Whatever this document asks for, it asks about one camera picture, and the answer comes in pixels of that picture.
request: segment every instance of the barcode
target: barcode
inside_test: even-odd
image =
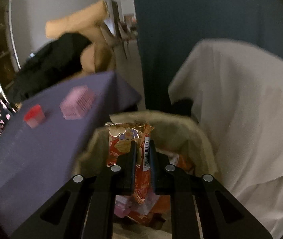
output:
[[[142,171],[148,171],[150,166],[149,166],[149,142],[150,142],[150,137],[146,136],[145,137],[145,146],[144,146],[144,166],[142,168]]]

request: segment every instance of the purple tablecloth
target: purple tablecloth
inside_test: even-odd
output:
[[[96,93],[81,120],[65,120],[60,103],[74,86]],[[0,138],[0,225],[9,235],[69,179],[74,158],[109,114],[133,106],[140,95],[114,72],[63,82],[24,102]],[[45,123],[31,129],[23,116],[35,104]]]

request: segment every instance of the floor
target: floor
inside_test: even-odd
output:
[[[146,109],[144,84],[137,41],[130,41],[129,49],[127,49],[127,44],[125,44],[125,49],[128,59],[126,59],[121,45],[115,48],[117,72],[127,83],[141,94],[142,100],[138,104],[138,110],[144,111]]]

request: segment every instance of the orange wrapper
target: orange wrapper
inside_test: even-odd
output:
[[[145,201],[150,183],[149,133],[154,129],[148,124],[106,123],[109,128],[109,156],[107,166],[116,164],[119,155],[130,151],[131,141],[137,144],[134,199]]]

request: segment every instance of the pink plastic container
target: pink plastic container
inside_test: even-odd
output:
[[[62,101],[60,108],[66,120],[79,120],[92,108],[95,93],[87,86],[77,86],[71,89]]]
[[[39,104],[33,106],[27,114],[24,115],[23,120],[30,126],[35,128],[45,120],[45,115]]]

